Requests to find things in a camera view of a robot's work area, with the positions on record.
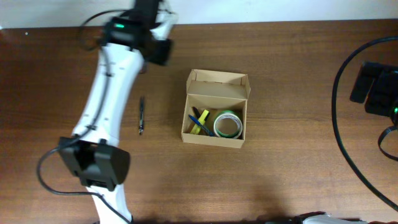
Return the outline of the blue ballpoint pen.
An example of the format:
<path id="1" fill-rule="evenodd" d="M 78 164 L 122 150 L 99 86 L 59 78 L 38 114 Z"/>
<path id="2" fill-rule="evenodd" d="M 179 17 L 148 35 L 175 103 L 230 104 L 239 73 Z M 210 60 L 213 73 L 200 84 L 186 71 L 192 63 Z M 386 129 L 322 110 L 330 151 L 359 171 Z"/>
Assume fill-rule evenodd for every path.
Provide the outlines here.
<path id="1" fill-rule="evenodd" d="M 189 115 L 188 116 L 196 125 L 198 125 L 199 127 L 202 128 L 202 130 L 204 130 L 204 132 L 207 133 L 207 135 L 214 137 L 215 134 L 213 132 L 211 132 L 206 126 L 204 126 L 203 124 L 201 124 L 201 122 L 199 122 L 198 119 L 196 119 L 194 116 Z"/>

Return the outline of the cardboard box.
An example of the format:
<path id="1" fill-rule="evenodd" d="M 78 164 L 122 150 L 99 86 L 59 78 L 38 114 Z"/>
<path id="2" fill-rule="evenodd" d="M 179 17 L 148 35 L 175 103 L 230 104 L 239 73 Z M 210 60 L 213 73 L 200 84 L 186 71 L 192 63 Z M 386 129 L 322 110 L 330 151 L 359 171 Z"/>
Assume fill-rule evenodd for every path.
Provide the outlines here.
<path id="1" fill-rule="evenodd" d="M 184 143 L 237 149 L 243 146 L 251 92 L 248 75 L 193 69 L 187 79 L 186 92 L 181 130 Z M 188 116 L 196 118 L 193 107 L 201 113 L 210 112 L 204 126 L 215 134 L 214 137 L 202 129 L 199 134 L 190 133 L 195 123 Z"/>

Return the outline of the yellow highlighter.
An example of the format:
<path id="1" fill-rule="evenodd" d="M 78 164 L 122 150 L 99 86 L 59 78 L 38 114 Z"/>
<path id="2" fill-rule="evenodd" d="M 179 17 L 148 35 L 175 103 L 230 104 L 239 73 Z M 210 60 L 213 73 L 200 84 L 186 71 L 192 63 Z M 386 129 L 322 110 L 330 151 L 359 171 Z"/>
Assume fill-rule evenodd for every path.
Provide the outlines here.
<path id="1" fill-rule="evenodd" d="M 193 107 L 193 112 L 195 116 L 197 117 L 197 120 L 200 122 L 200 124 L 203 126 L 205 124 L 205 121 L 208 119 L 210 112 L 208 110 L 204 110 L 202 113 L 199 112 L 199 110 L 196 107 Z M 190 131 L 191 134 L 199 134 L 201 131 L 201 127 L 198 124 L 195 124 Z"/>

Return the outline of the black marker pen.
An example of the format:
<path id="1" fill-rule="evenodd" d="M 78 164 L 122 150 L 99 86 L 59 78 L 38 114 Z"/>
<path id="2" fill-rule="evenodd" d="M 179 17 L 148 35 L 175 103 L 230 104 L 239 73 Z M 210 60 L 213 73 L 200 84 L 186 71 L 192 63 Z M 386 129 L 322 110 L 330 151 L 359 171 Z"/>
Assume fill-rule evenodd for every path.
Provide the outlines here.
<path id="1" fill-rule="evenodd" d="M 199 119 L 201 116 L 201 113 L 199 112 L 199 110 L 196 107 L 193 107 L 192 110 L 193 110 L 196 118 Z"/>

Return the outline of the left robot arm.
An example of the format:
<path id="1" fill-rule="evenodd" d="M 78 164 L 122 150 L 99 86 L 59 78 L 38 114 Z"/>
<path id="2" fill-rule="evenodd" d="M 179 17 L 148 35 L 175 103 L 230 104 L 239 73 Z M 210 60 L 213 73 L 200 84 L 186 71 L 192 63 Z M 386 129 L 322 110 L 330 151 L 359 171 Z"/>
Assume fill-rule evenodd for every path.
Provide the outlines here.
<path id="1" fill-rule="evenodd" d="M 178 16 L 163 11 L 161 19 L 129 11 L 113 17 L 99 42 L 95 79 L 83 114 L 71 138 L 57 148 L 71 174 L 93 197 L 100 223 L 132 223 L 124 193 L 130 154 L 118 147 L 124 109 L 131 88 L 147 62 L 165 65 L 168 38 Z"/>

